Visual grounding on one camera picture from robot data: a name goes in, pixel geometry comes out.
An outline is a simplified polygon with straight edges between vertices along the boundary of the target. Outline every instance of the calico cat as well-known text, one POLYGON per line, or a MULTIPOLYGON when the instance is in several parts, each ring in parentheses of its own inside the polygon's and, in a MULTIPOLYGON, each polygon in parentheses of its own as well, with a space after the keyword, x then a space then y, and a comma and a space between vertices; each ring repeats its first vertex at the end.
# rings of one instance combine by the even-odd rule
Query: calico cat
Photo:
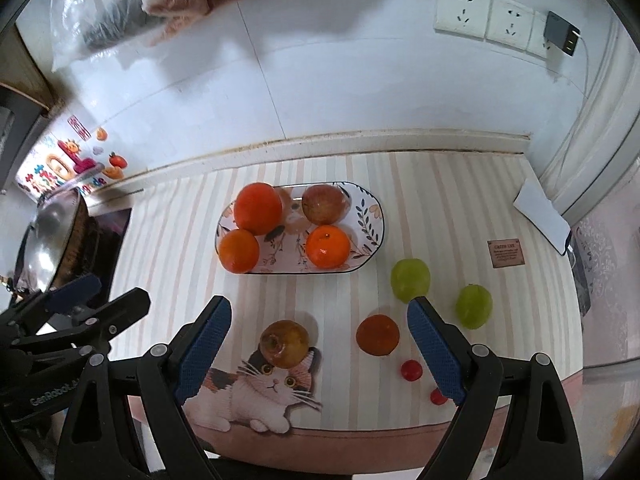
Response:
POLYGON ((271 365, 258 348, 235 374, 211 368, 198 395, 183 406, 184 413, 193 424, 217 431, 229 431, 231 422, 243 422, 259 433, 287 433, 287 407, 300 403, 321 407, 311 393, 318 357, 318 349, 311 347, 300 364, 287 370, 271 365))

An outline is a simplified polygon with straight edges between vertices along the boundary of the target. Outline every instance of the charger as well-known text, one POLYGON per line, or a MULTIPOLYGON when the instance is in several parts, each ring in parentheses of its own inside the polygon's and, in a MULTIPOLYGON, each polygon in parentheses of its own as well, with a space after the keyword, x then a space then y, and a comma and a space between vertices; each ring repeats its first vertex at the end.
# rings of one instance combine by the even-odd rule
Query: charger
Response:
POLYGON ((572 56, 580 38, 580 29, 549 11, 546 16, 545 39, 553 43, 565 54, 572 56))

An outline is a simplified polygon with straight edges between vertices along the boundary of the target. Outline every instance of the plate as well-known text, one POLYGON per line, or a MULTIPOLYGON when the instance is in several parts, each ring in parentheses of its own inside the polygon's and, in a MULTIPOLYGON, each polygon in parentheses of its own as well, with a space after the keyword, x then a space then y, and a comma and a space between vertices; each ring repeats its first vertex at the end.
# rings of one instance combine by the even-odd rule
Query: plate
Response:
MULTIPOLYGON (((349 259, 337 269, 318 269, 305 253, 306 238, 317 226, 302 212, 302 195, 315 184, 275 187, 282 199, 282 222, 273 231, 258 236, 260 259, 248 274, 335 274, 359 269, 376 254, 385 237, 385 220, 376 197, 353 182, 320 182, 338 187, 351 201, 342 220, 334 225, 351 239, 349 259)), ((232 202, 224 210, 216 228, 216 252, 222 237, 237 229, 232 202)))

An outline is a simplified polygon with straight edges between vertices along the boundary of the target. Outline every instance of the brown tag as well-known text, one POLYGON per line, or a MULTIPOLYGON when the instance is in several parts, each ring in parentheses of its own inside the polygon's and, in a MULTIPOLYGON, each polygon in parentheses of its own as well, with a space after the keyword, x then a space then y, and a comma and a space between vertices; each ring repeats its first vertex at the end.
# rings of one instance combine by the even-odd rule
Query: brown tag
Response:
POLYGON ((494 269, 502 267, 515 267, 524 265, 524 255, 520 247, 520 240, 491 240, 487 242, 489 245, 489 254, 491 254, 491 262, 494 269))

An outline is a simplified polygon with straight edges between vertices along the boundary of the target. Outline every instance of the striped tablecloth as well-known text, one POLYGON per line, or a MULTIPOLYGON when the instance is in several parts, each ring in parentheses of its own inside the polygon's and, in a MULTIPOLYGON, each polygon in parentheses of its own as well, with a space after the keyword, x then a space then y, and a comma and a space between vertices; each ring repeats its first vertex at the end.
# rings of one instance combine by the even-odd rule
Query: striped tablecloth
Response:
POLYGON ((226 296, 233 323, 215 366, 232 371, 255 351, 262 330, 293 319, 322 354, 314 393, 321 412, 290 414, 294 428, 375 431, 450 420, 452 403, 430 403, 433 378, 408 383, 407 359, 422 361, 406 325, 406 306, 393 297, 389 275, 401 258, 421 258, 431 269, 429 298, 447 322, 462 286, 479 283, 494 298, 489 322, 464 331, 498 355, 529 359, 543 351, 561 379, 582 368, 582 336, 567 258, 553 249, 514 207, 520 187, 534 177, 522 155, 399 152, 328 156, 259 164, 184 178, 146 189, 133 208, 111 296, 134 286, 147 290, 149 315, 114 340, 113 358, 144 353, 194 320, 209 298, 226 296), (369 189, 382 204, 382 248, 357 272, 310 276, 236 276, 214 248, 216 223, 243 186, 346 180, 369 189), (526 264, 494 269, 488 240, 519 238, 526 264), (361 352, 354 334, 373 313, 391 316, 399 347, 386 358, 361 352))

